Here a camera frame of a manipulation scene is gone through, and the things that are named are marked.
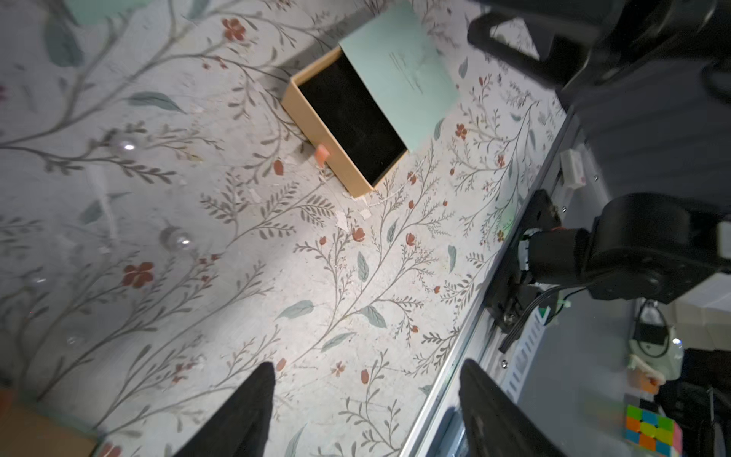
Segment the mint green drawer jewelry box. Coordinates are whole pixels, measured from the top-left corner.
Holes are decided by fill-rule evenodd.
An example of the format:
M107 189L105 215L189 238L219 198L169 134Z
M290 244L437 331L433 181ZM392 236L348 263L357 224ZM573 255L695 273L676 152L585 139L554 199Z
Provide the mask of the mint green drawer jewelry box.
M91 456L96 447L96 439L34 411L11 390L1 390L2 456Z
M399 1L291 77L282 106L355 198L373 192L459 93L411 3Z

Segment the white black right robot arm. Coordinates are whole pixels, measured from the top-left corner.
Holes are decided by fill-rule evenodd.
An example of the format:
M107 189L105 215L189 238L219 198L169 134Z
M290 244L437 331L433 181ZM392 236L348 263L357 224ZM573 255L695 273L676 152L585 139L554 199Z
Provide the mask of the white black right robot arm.
M612 199L529 234L536 282L668 304L730 270L730 5L491 1L469 43L555 89Z

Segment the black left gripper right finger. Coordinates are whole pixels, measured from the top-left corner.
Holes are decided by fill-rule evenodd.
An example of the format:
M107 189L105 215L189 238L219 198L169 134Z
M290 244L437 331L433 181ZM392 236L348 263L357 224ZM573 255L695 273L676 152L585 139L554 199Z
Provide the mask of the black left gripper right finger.
M459 398L471 456L565 456L472 359L462 364Z

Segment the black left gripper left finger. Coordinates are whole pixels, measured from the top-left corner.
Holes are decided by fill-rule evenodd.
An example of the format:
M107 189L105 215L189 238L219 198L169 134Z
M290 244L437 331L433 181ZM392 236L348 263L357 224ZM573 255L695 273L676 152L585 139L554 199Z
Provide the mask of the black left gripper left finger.
M274 365L262 363L175 456L263 456L274 388Z

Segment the white small card box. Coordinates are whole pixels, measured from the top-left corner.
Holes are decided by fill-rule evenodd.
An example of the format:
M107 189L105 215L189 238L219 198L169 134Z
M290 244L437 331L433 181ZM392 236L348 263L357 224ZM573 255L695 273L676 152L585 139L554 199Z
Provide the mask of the white small card box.
M586 172L582 152L579 150L563 150L559 154L563 184L571 190L583 188L586 185Z

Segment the colourful puzzle cube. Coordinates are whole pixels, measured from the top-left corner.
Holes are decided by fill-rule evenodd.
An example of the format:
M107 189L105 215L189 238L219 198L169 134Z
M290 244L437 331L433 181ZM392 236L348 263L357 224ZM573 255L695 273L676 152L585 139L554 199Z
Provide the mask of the colourful puzzle cube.
M683 455L683 431L672 419L659 413L626 406L624 440L655 456Z

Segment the pearl earring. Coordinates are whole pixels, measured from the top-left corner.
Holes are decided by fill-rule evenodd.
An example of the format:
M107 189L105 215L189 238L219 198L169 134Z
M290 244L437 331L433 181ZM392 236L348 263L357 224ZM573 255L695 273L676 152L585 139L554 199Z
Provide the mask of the pearl earring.
M180 227L164 228L159 234L159 241L169 252L190 251L194 247L192 236Z
M120 157L133 157L144 150L144 140L136 133L115 131L108 138L109 150Z

